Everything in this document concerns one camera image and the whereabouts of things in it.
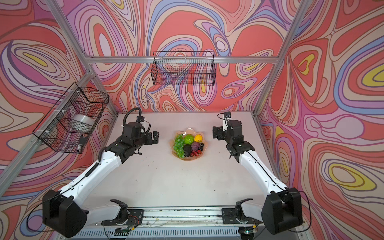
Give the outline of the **dark avocado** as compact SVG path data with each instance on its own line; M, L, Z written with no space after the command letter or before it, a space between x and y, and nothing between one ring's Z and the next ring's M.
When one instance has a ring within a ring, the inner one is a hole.
M183 151L184 151L185 158L189 157L192 152L191 145L184 145Z

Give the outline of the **green bumpy fruit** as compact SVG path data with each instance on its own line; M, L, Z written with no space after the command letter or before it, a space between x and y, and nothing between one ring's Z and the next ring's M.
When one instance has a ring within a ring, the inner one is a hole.
M185 135L184 144L191 145L195 141L195 137L193 135Z

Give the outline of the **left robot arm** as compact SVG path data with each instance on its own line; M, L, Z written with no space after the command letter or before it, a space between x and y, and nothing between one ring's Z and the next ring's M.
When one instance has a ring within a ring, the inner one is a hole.
M159 132L145 128L140 122L124 124L122 134L110 145L101 149L97 160L73 181L59 191L48 191L42 201L42 222L66 238L72 238L83 227L99 222L125 225L130 217L128 206L111 199L110 205L86 209L83 204L90 193L110 173L128 158L140 154L145 145L156 145Z

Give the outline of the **black cherry pair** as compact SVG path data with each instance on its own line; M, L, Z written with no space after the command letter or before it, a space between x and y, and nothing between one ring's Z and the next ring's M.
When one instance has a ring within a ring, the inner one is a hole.
M199 150L200 150L200 151L203 151L203 150L204 150L204 146L205 146L205 145L204 145L203 143L200 143Z

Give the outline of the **yellow pear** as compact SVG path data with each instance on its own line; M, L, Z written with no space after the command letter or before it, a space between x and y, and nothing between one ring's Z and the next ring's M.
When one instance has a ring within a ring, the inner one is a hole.
M201 143L203 141L203 136L200 135L200 134L196 134L194 136L194 141L197 142L197 143Z

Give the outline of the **green grape bunch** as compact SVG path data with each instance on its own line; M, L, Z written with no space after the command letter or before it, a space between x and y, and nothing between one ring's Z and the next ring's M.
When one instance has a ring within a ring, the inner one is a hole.
M184 146L185 146L184 136L182 134L176 135L174 144L173 144L173 150L175 151L178 158L180 159L185 158Z

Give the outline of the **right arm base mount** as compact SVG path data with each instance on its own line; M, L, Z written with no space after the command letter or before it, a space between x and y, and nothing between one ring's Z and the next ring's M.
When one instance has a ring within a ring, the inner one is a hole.
M218 218L221 218L225 225L234 225L234 224L254 224L259 225L262 222L253 218L246 217L242 210L237 208L222 208L221 213L217 215Z

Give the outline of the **purple round fruit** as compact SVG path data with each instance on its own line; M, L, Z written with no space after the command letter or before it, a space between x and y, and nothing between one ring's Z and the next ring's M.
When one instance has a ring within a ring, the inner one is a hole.
M201 144L198 142L193 142L191 144L192 151L197 151L197 150L199 150L200 147L201 147Z

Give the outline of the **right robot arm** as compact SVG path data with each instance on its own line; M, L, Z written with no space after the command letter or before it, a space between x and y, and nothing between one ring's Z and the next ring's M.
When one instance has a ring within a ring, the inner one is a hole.
M260 221L272 235L303 224L301 193L288 188L261 161L255 148L245 141L241 121L223 119L221 127L213 127L213 138L226 141L230 156L249 172L264 197L262 204L251 198L236 202L232 218L240 223Z

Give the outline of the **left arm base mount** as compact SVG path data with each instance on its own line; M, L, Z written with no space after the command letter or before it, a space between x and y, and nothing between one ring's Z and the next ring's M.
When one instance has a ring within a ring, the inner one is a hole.
M127 226L137 227L143 222L144 210L143 209L130 209L125 210L122 214L113 220L102 221L103 226Z

